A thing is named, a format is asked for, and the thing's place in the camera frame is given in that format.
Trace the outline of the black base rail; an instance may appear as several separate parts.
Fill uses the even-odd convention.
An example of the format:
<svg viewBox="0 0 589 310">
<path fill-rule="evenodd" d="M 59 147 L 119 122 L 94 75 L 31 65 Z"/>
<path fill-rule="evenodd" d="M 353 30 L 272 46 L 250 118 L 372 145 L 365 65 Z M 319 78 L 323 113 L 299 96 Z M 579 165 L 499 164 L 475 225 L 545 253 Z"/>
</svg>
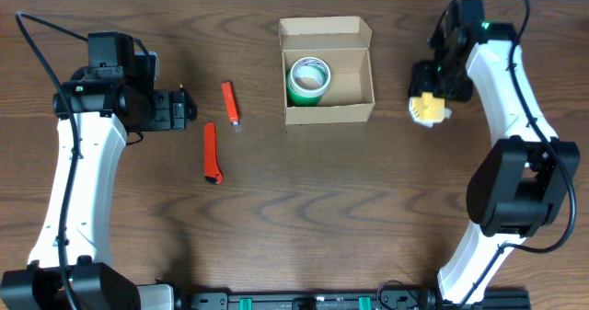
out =
<svg viewBox="0 0 589 310">
<path fill-rule="evenodd" d="M 187 297 L 194 310 L 387 310 L 455 309 L 432 290 L 395 287 L 378 293 L 196 293 Z M 524 290 L 488 290 L 482 301 L 464 304 L 464 310 L 530 310 Z"/>
</svg>

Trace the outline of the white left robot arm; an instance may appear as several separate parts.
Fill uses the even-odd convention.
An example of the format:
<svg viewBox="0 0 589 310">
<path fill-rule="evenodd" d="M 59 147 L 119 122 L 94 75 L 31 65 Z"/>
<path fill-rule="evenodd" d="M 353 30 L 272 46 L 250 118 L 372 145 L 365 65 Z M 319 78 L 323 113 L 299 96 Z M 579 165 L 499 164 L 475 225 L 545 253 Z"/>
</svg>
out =
<svg viewBox="0 0 589 310">
<path fill-rule="evenodd" d="M 111 266 L 110 213 L 129 132 L 182 129 L 185 90 L 68 81 L 55 96 L 59 154 L 43 228 L 23 270 L 4 273 L 9 309 L 187 309 L 172 283 L 136 285 Z"/>
</svg>

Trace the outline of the white masking tape roll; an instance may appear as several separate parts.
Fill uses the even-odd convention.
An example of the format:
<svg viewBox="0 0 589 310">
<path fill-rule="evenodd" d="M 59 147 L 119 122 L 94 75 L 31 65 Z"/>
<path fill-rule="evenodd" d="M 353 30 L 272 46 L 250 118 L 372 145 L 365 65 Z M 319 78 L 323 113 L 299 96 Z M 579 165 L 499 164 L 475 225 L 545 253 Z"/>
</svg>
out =
<svg viewBox="0 0 589 310">
<path fill-rule="evenodd" d="M 317 57 L 304 57 L 294 63 L 287 74 L 287 84 L 300 97 L 318 98 L 331 82 L 329 65 Z"/>
</svg>

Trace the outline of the green tape roll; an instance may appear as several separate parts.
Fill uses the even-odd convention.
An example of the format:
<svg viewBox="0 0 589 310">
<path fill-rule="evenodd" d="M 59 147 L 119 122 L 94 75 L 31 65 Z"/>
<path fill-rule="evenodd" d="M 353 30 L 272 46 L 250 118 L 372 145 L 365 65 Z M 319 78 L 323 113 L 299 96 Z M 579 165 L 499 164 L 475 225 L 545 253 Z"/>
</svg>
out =
<svg viewBox="0 0 589 310">
<path fill-rule="evenodd" d="M 286 76 L 287 95 L 295 106 L 313 107 L 329 87 L 329 74 L 317 66 L 291 69 Z"/>
</svg>

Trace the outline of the black correction tape dispenser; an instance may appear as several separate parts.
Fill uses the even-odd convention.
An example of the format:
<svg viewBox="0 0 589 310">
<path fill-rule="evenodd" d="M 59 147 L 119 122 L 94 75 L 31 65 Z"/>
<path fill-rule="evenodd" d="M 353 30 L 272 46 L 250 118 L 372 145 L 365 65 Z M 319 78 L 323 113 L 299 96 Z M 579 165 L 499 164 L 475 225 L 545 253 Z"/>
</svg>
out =
<svg viewBox="0 0 589 310">
<path fill-rule="evenodd" d="M 179 92 L 184 97 L 185 119 L 187 121 L 195 121 L 198 115 L 198 109 L 195 101 L 183 84 L 179 85 Z"/>
</svg>

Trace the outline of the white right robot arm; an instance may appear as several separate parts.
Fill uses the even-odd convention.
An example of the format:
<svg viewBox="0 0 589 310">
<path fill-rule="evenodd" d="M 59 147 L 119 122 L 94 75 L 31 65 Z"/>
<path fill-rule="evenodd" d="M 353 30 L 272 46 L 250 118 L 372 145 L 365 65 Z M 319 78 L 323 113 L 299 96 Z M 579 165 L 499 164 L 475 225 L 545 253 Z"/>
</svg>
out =
<svg viewBox="0 0 589 310">
<path fill-rule="evenodd" d="M 573 142 L 559 139 L 537 104 L 514 26 L 449 20 L 432 37 L 434 57 L 411 69 L 409 112 L 432 127 L 447 119 L 448 100 L 479 95 L 491 150 L 468 183 L 469 223 L 454 255 L 437 273 L 445 304 L 482 300 L 509 253 L 551 224 L 580 163 Z"/>
</svg>

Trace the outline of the orange stapler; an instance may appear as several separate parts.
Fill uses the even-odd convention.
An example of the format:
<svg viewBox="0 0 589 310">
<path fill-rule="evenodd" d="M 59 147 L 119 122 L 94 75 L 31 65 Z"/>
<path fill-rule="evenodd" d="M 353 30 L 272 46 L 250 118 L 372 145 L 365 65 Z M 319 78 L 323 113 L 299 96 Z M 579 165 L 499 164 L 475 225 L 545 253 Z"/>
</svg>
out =
<svg viewBox="0 0 589 310">
<path fill-rule="evenodd" d="M 240 118 L 237 110 L 237 102 L 234 95 L 233 85 L 231 82 L 223 82 L 221 84 L 221 88 L 225 100 L 228 119 L 234 127 L 237 127 L 240 125 Z"/>
</svg>

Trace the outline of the yellow sticky note pad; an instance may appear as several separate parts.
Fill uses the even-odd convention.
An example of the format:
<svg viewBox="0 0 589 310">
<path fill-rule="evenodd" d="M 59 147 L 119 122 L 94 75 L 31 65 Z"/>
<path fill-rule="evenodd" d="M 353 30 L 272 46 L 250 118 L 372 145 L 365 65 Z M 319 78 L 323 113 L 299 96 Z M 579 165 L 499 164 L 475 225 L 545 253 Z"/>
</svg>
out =
<svg viewBox="0 0 589 310">
<path fill-rule="evenodd" d="M 423 92 L 420 97 L 410 97 L 409 112 L 414 122 L 428 128 L 452 115 L 452 110 L 445 106 L 445 100 L 436 98 L 431 92 Z"/>
</svg>

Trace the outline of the open cardboard box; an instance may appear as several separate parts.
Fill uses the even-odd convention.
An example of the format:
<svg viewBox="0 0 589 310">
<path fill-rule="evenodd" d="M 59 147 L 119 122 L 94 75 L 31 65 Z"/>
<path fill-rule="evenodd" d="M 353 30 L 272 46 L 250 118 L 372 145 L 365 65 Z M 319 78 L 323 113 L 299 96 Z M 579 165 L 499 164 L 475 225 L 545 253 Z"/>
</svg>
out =
<svg viewBox="0 0 589 310">
<path fill-rule="evenodd" d="M 279 20 L 287 125 L 366 122 L 375 106 L 372 30 L 357 16 Z"/>
</svg>

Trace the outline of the orange utility knife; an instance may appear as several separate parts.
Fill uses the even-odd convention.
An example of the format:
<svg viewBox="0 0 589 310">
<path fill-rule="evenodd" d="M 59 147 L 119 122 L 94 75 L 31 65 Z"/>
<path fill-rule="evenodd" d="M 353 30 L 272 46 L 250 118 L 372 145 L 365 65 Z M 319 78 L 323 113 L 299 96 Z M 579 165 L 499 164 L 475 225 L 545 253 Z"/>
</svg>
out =
<svg viewBox="0 0 589 310">
<path fill-rule="evenodd" d="M 214 122 L 207 122 L 204 125 L 204 177 L 211 184 L 221 184 L 223 174 L 217 160 L 217 136 Z"/>
</svg>

